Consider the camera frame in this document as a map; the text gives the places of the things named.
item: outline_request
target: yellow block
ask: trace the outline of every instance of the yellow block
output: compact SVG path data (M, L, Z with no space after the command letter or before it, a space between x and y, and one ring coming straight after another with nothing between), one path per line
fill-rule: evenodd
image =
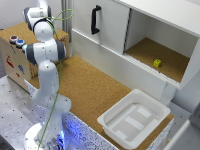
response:
M161 64L161 60L156 59L156 60L154 61L154 66L159 67L160 64Z

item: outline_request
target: black handle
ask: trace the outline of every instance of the black handle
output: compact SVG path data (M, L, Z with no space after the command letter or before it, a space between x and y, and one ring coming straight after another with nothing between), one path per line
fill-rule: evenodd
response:
M96 12L101 10L101 7L100 6L96 6L96 8L94 8L92 10L92 25L91 25L91 31L92 31L92 34L96 34L98 33L100 30L96 28Z

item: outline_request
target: brown box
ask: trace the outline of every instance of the brown box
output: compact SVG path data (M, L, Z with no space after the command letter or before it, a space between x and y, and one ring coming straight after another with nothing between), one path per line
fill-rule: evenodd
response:
M58 38L66 47L67 55L69 57L69 35L58 29ZM37 43L37 39L32 31L30 31L25 22L0 31L0 52L3 59L6 74L27 89L24 79L27 81L37 76L37 65L32 65L27 59L21 49L16 48L9 42L10 36L17 35L19 39L25 40L26 44Z

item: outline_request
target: white plastic bin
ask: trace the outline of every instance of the white plastic bin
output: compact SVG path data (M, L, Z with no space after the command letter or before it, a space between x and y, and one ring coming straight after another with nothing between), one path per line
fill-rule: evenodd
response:
M101 115L98 122L122 147L136 149L169 113L169 108L135 89Z

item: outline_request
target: cable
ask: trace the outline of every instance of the cable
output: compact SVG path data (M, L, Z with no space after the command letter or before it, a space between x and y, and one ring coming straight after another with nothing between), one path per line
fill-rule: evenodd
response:
M68 10L71 10L71 11L73 12L72 15L71 15L70 17L65 18L65 19L57 19L57 17L59 17L60 14L62 14L62 13L65 12L65 11L68 11ZM67 20L67 19L70 19L70 18L74 15L74 11L73 11L72 9L66 9L66 10L62 11L60 14L59 14L54 20ZM51 28L53 29L54 33L56 34L57 40L59 40L59 39L58 39L58 35L57 35L57 33L56 33L54 27L53 27L48 21L47 21L47 23L51 26ZM38 146L38 150L39 150L39 148L40 148L40 145L41 145L42 140L43 140L43 138L44 138L44 135L45 135L45 133L46 133L47 126L48 126L48 124L49 124L49 121L50 121L50 119L51 119L51 116L52 116L52 114L53 114L53 111L54 111L54 108L55 108L55 105L56 105L56 102L57 102L57 99L58 99L58 93L59 93L59 90L60 90L61 73L62 73L62 71L61 71L62 63L61 63L61 61L60 61L59 63L60 63L59 89L58 89L58 92L57 92L57 94L56 94L56 99L55 99L55 101L54 101L53 108L52 108L52 110L51 110L51 113L50 113L50 116L49 116L49 118L48 118L47 124L46 124L46 126L45 126L44 133L42 134L42 138L41 138L41 140L40 140L40 144L39 144L39 146Z

